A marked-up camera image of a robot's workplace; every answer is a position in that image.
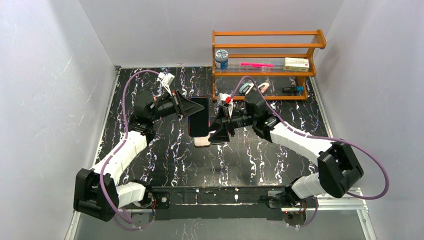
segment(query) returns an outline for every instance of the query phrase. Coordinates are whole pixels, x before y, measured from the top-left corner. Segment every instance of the black marble surface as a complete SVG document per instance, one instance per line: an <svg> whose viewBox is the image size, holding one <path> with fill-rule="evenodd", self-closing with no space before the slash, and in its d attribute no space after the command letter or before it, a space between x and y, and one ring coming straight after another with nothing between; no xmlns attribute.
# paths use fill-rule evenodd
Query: black marble surface
<svg viewBox="0 0 424 240"><path fill-rule="evenodd" d="M175 75L171 89L186 96L209 98L212 121L218 108L212 97L211 67L151 68ZM121 69L106 120L97 162L124 136L122 94L130 76L141 68ZM317 136L327 136L314 91L308 80L307 101L273 101L271 106L292 126ZM127 114L133 112L137 92L146 90L159 96L160 88L153 74L139 75L125 93ZM188 135L187 118L167 116L155 125L157 134L149 146L134 159L120 179L150 182L153 186L274 186L287 185L293 179L315 172L315 166L296 152L255 135L250 127L236 129L235 136L223 145L197 148Z"/></svg>

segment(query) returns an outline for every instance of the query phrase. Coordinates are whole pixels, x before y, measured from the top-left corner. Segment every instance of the smartphone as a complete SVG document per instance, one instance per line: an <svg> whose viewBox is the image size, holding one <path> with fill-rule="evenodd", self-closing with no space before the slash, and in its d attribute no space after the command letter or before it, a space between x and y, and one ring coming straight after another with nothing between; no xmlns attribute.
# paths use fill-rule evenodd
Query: smartphone
<svg viewBox="0 0 424 240"><path fill-rule="evenodd" d="M202 105L204 109L188 117L188 135L192 138L209 136L208 98L205 96L192 96L189 100Z"/></svg>

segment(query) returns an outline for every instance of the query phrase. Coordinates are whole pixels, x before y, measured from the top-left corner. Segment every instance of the wooden shelf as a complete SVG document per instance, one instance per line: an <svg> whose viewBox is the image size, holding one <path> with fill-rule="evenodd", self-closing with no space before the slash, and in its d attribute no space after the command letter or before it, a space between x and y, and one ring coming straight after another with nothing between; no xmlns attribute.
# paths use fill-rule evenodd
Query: wooden shelf
<svg viewBox="0 0 424 240"><path fill-rule="evenodd" d="M289 81L291 77L284 76L259 76L255 77L255 81L257 84L261 84L263 82L269 81L271 84L269 86L269 90L265 93L265 99L269 101L280 100L279 98L284 97L286 100L303 100L307 96L307 92L302 92L302 95L292 95L292 94L284 94L281 92L282 88L290 87L291 82ZM235 85L240 80L239 77L220 77L216 79L215 86L215 94L217 93L226 93L231 94L234 90ZM306 89L306 77L296 77L296 81L299 86L303 86ZM239 94L238 92L233 97L235 101L243 101L244 96Z"/></svg>
<svg viewBox="0 0 424 240"><path fill-rule="evenodd" d="M311 43L215 43L217 36L313 36ZM308 92L306 89L306 77L313 77L317 73L314 64L314 51L315 49L324 49L327 45L323 31L318 29L316 31L212 31L212 96L216 100L215 95L215 77L266 77L266 76L279 76L297 77L299 85L303 86L304 91L300 96L265 96L265 99L270 101L280 100L306 100L308 99ZM229 67L226 69L219 69L215 67L215 49L307 49L306 53L273 53L273 54L229 54ZM309 72L289 72L284 71L283 58L305 58L309 60ZM237 65L238 60L264 63L266 59L274 59L268 61L274 64L273 68L252 68L241 67ZM235 96L235 101L243 101L244 96Z"/></svg>

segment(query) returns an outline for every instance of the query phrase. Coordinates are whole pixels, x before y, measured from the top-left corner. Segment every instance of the white wall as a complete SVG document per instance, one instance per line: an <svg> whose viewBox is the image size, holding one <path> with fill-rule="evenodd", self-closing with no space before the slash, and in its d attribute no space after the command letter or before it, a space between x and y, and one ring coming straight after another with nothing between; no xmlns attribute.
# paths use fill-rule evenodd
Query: white wall
<svg viewBox="0 0 424 240"><path fill-rule="evenodd" d="M78 0L0 3L0 233L63 239L114 66Z"/></svg>
<svg viewBox="0 0 424 240"><path fill-rule="evenodd" d="M211 66L212 30L322 29L326 33L343 3L343 0L79 1L112 62L123 67Z"/></svg>
<svg viewBox="0 0 424 240"><path fill-rule="evenodd" d="M424 2L346 0L316 56L317 86L336 137L374 153L390 177L388 194L367 201L378 239L424 234ZM367 196L383 176L361 157Z"/></svg>

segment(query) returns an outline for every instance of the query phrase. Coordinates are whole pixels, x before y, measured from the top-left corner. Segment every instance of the white box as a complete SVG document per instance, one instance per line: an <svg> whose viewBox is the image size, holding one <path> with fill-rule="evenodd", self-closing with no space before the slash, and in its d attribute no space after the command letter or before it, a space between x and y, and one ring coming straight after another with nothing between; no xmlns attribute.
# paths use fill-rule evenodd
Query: white box
<svg viewBox="0 0 424 240"><path fill-rule="evenodd" d="M304 58L284 58L284 70L295 72L309 72L309 60Z"/></svg>

